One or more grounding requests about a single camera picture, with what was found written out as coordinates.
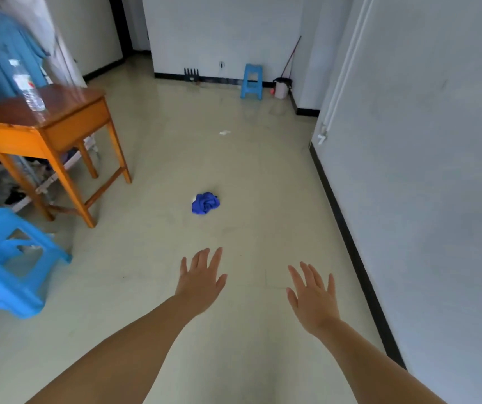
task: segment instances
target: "blue stool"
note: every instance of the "blue stool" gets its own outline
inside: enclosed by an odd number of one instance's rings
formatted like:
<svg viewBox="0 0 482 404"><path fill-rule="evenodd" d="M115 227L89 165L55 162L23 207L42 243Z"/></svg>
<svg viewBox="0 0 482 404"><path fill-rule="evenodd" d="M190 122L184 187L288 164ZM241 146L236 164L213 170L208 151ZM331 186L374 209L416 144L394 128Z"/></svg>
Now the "blue stool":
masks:
<svg viewBox="0 0 482 404"><path fill-rule="evenodd" d="M249 75L257 74L257 81L250 81ZM261 65L252 65L248 63L245 66L245 77L243 78L243 85L241 86L241 98L244 99L247 93L258 94L258 99L261 100L261 94L264 90L264 73Z"/></svg>
<svg viewBox="0 0 482 404"><path fill-rule="evenodd" d="M8 239L16 229L30 239ZM8 259L22 254L17 247L30 245L43 248L43 254L31 271L24 277L18 277L5 270L3 264ZM71 262L71 256L47 235L11 210L0 208L0 309L9 310L22 319L38 314L43 309L44 301L36 292L58 259Z"/></svg>

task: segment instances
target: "hand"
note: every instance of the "hand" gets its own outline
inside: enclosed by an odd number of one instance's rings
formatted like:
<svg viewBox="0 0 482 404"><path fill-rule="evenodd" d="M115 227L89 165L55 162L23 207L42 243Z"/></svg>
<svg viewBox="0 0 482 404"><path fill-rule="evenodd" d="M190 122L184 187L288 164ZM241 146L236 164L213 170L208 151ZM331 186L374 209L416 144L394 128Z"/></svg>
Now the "hand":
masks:
<svg viewBox="0 0 482 404"><path fill-rule="evenodd" d="M301 262L301 269L305 274L305 282L293 266L288 266L297 295L287 288L288 302L292 306L297 319L310 334L318 337L326 324L333 320L340 320L339 308L336 304L335 280L329 274L327 290L323 279L316 268Z"/></svg>
<svg viewBox="0 0 482 404"><path fill-rule="evenodd" d="M181 260L181 274L175 295L183 298L194 316L205 312L217 299L226 285L227 275L217 280L218 266L221 263L222 248L218 250L207 264L209 248L196 253L192 258L190 270L187 270L187 258Z"/></svg>

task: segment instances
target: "purple cloth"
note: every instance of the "purple cloth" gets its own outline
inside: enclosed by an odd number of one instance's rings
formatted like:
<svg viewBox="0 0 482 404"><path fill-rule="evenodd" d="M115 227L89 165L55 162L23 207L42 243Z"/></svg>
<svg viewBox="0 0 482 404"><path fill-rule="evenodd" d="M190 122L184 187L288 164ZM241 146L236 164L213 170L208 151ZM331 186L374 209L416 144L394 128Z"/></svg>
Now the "purple cloth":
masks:
<svg viewBox="0 0 482 404"><path fill-rule="evenodd" d="M213 193L198 194L196 200L192 204L192 213L204 215L209 213L210 210L217 208L221 205L218 198Z"/></svg>

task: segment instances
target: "wall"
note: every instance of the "wall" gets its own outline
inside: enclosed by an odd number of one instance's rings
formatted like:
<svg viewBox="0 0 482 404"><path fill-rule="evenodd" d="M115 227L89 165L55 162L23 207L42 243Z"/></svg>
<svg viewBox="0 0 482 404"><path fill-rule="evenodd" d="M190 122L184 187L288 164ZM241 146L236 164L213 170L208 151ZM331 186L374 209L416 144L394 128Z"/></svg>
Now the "wall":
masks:
<svg viewBox="0 0 482 404"><path fill-rule="evenodd" d="M301 41L292 66L299 108L320 109L353 0L303 0Z"/></svg>
<svg viewBox="0 0 482 404"><path fill-rule="evenodd" d="M122 1L133 49L137 51L150 50L150 41L147 39L146 16L143 12L142 0Z"/></svg>
<svg viewBox="0 0 482 404"><path fill-rule="evenodd" d="M82 74L123 57L109 0L46 1Z"/></svg>
<svg viewBox="0 0 482 404"><path fill-rule="evenodd" d="M302 0L143 0L155 72L243 78L259 63L280 76L299 36ZM225 62L221 70L219 61Z"/></svg>
<svg viewBox="0 0 482 404"><path fill-rule="evenodd" d="M374 0L315 147L406 366L482 402L482 0Z"/></svg>

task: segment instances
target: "plastic bottle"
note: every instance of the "plastic bottle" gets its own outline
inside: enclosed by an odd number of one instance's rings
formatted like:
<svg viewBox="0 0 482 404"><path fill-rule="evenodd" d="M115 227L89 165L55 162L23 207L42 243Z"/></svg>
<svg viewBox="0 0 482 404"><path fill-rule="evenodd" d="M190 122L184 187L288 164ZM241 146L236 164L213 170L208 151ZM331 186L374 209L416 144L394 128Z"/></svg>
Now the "plastic bottle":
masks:
<svg viewBox="0 0 482 404"><path fill-rule="evenodd" d="M35 112L44 110L43 99L35 88L34 82L31 80L31 76L26 71L26 68L20 65L17 59L10 59L9 63L13 67L13 80L15 80L16 85L21 90L29 108Z"/></svg>

